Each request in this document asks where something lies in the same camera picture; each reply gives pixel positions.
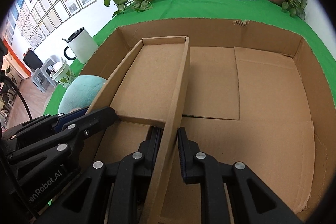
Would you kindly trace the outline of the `pink pig plush toy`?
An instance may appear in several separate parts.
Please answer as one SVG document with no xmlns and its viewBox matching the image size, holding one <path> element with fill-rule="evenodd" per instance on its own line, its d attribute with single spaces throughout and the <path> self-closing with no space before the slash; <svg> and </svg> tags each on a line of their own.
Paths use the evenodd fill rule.
<svg viewBox="0 0 336 224">
<path fill-rule="evenodd" d="M 100 76 L 78 76 L 64 93 L 58 113 L 68 114 L 74 109 L 90 106 L 105 83 L 106 79 Z"/>
</svg>

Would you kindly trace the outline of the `narrow cardboard insert tray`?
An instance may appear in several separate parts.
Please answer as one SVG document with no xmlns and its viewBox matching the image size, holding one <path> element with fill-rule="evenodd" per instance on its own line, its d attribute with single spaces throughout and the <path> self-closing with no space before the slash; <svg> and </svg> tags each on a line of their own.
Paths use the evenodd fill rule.
<svg viewBox="0 0 336 224">
<path fill-rule="evenodd" d="M 176 133 L 181 124 L 190 70 L 188 36 L 140 40 L 123 58 L 91 103 L 116 110 L 120 121 L 107 128 L 96 159 L 106 163 L 134 152 L 149 135 L 163 129 L 153 175 L 135 223 L 158 223 L 174 160 Z"/>
</svg>

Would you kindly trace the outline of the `grey plastic stool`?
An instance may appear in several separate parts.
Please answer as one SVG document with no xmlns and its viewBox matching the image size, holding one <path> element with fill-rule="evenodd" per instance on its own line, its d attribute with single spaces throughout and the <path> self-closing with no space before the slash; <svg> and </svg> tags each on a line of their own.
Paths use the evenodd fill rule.
<svg viewBox="0 0 336 224">
<path fill-rule="evenodd" d="M 34 85 L 43 93 L 47 91 L 49 85 L 54 88 L 57 87 L 56 81 L 51 78 L 51 71 L 55 64 L 56 62 L 53 60 L 47 59 L 41 68 L 35 69 L 34 74 L 31 77 Z"/>
</svg>

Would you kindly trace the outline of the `leaf pattern paper cup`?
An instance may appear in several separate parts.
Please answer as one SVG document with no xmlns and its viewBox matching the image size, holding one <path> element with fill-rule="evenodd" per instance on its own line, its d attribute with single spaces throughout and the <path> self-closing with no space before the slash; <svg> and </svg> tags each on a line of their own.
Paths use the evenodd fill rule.
<svg viewBox="0 0 336 224">
<path fill-rule="evenodd" d="M 67 89 L 73 83 L 76 76 L 70 69 L 68 63 L 61 59 L 61 61 L 53 65 L 51 78 L 59 85 Z"/>
</svg>

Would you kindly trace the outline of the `black cabinet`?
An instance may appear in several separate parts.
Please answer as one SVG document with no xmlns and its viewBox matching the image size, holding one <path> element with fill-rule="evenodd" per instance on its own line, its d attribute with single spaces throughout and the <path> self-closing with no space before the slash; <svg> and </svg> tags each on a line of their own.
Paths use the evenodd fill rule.
<svg viewBox="0 0 336 224">
<path fill-rule="evenodd" d="M 24 57 L 23 57 L 23 62 L 29 67 L 29 69 L 34 72 L 36 69 L 40 69 L 43 65 L 43 62 L 37 55 L 35 54 L 34 51 L 29 49 Z"/>
</svg>

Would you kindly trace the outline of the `white mug black lid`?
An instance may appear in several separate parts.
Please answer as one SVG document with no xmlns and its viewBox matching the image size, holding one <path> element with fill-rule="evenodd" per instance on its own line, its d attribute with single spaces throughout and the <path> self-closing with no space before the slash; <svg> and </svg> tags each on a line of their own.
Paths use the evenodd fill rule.
<svg viewBox="0 0 336 224">
<path fill-rule="evenodd" d="M 63 51 L 64 57 L 69 61 L 77 59 L 81 64 L 86 64 L 99 48 L 84 27 L 75 31 L 68 39 L 63 40 L 67 42 L 67 46 Z M 67 55 L 68 48 L 73 52 L 74 57 Z"/>
</svg>

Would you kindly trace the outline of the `large open cardboard box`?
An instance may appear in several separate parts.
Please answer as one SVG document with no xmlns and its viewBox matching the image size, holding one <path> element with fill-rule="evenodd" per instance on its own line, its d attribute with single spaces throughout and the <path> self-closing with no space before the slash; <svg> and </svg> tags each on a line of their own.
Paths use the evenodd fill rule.
<svg viewBox="0 0 336 224">
<path fill-rule="evenodd" d="M 254 21 L 154 20 L 117 28 L 81 73 L 107 80 L 140 40 L 167 36 L 189 37 L 179 127 L 218 161 L 244 162 L 307 220 L 335 176 L 335 98 L 306 40 Z M 104 133 L 85 142 L 82 168 Z M 200 188 L 183 183 L 176 140 L 158 223 L 200 222 Z"/>
</svg>

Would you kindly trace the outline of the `blue wall poster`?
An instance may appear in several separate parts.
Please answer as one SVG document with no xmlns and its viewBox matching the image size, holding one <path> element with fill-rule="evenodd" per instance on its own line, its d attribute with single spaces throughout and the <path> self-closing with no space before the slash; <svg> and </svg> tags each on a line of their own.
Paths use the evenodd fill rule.
<svg viewBox="0 0 336 224">
<path fill-rule="evenodd" d="M 22 11 L 22 9 L 24 4 L 25 0 L 15 0 L 7 13 L 5 19 L 5 35 L 10 42 L 13 41 L 15 31 L 21 31 L 23 28 L 23 16 L 25 12 Z"/>
</svg>

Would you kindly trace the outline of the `framed certificates on wall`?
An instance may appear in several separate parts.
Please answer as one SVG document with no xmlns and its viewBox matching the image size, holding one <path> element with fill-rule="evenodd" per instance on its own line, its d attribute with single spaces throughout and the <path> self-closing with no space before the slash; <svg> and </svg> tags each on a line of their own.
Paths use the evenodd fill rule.
<svg viewBox="0 0 336 224">
<path fill-rule="evenodd" d="M 25 0 L 20 31 L 32 49 L 37 48 L 63 23 L 95 3 L 96 0 Z"/>
</svg>

